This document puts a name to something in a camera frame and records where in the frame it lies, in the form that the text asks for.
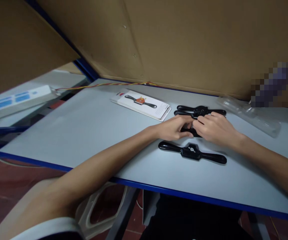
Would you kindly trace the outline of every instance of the cardboard sheet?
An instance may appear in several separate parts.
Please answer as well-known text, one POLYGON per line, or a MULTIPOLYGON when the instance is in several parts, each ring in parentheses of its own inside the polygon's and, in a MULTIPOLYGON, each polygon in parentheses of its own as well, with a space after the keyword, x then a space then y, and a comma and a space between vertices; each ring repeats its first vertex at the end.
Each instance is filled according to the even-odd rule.
POLYGON ((0 0, 0 93, 78 57, 25 1, 0 0))

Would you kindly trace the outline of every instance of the gray cable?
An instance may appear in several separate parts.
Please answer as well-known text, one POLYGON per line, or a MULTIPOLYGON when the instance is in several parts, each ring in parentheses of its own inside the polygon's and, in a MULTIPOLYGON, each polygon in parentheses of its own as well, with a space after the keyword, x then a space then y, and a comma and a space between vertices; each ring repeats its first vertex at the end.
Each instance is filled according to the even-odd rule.
POLYGON ((7 162, 7 161, 2 160, 2 159, 0 159, 0 162, 11 165, 11 166, 15 166, 15 167, 41 168, 40 166, 25 166, 25 165, 20 165, 20 164, 16 164, 16 163, 10 163, 10 162, 7 162))

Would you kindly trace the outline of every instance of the cardboard partition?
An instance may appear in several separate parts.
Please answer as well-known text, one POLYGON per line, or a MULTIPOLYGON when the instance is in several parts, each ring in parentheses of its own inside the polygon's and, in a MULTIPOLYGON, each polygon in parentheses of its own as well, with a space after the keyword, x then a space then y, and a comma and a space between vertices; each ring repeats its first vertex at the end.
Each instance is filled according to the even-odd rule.
POLYGON ((0 93, 79 58, 22 0, 0 0, 0 93))
POLYGON ((287 0, 38 0, 101 77, 250 99, 288 62, 287 0))

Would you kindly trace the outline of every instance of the person's right hand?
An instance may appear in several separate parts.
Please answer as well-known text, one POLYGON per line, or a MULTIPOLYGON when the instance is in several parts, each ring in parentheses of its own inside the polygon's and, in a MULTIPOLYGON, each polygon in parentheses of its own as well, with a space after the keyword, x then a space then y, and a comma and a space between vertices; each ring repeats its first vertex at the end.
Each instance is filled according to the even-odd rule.
POLYGON ((205 140, 230 148, 238 147, 245 137, 223 115, 216 112, 205 117, 199 116, 198 120, 193 121, 193 127, 205 140))

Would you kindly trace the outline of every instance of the white table top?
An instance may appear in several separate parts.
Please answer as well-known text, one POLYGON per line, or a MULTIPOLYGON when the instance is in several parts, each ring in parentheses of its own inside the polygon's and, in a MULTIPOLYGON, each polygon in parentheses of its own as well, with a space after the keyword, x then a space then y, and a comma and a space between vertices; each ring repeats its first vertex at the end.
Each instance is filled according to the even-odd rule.
MULTIPOLYGON (((114 81, 99 79, 93 84, 114 81)), ((124 86, 85 89, 0 149, 44 162, 76 167, 89 157, 116 144, 157 120, 110 102, 124 86)), ((218 109, 216 97, 140 85, 127 88, 177 105, 218 109)), ((276 139, 246 121, 227 113, 234 127, 265 147, 288 157, 288 109, 267 109, 277 115, 282 128, 276 139)), ((201 159, 184 159, 180 154, 158 149, 158 140, 131 160, 116 177, 163 188, 288 213, 288 195, 257 167, 235 152, 204 139, 181 139, 180 146, 197 143, 202 152, 221 153, 226 165, 201 159)))
MULTIPOLYGON (((72 74, 64 71, 51 71, 42 76, 39 76, 31 81, 16 86, 6 92, 0 94, 0 98, 7 97, 19 92, 25 92, 32 88, 50 85, 53 88, 69 88, 79 84, 85 79, 84 75, 72 74)), ((10 127, 43 107, 46 103, 25 109, 23 111, 0 118, 0 127, 10 127)))

